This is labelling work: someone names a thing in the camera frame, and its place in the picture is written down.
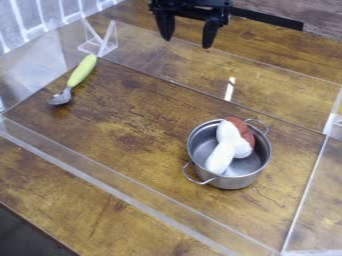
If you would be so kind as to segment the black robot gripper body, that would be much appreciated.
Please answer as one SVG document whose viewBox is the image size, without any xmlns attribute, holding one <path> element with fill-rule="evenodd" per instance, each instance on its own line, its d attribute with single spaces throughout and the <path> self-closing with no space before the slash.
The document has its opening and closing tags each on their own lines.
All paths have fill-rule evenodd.
<svg viewBox="0 0 342 256">
<path fill-rule="evenodd" d="M 174 24 L 175 17 L 228 23 L 231 0 L 151 0 L 149 11 L 160 24 Z"/>
</svg>

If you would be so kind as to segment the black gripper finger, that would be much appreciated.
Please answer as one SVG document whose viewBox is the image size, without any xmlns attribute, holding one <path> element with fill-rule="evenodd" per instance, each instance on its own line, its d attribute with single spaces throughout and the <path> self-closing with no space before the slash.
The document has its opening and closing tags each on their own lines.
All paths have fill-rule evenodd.
<svg viewBox="0 0 342 256">
<path fill-rule="evenodd" d="M 165 41 L 170 41 L 175 31 L 175 16 L 167 12 L 157 12 L 155 19 L 160 35 Z"/>
<path fill-rule="evenodd" d="M 202 47 L 204 49 L 208 49 L 212 46 L 219 28 L 220 23 L 218 19 L 210 19 L 206 21 L 202 38 Z"/>
</svg>

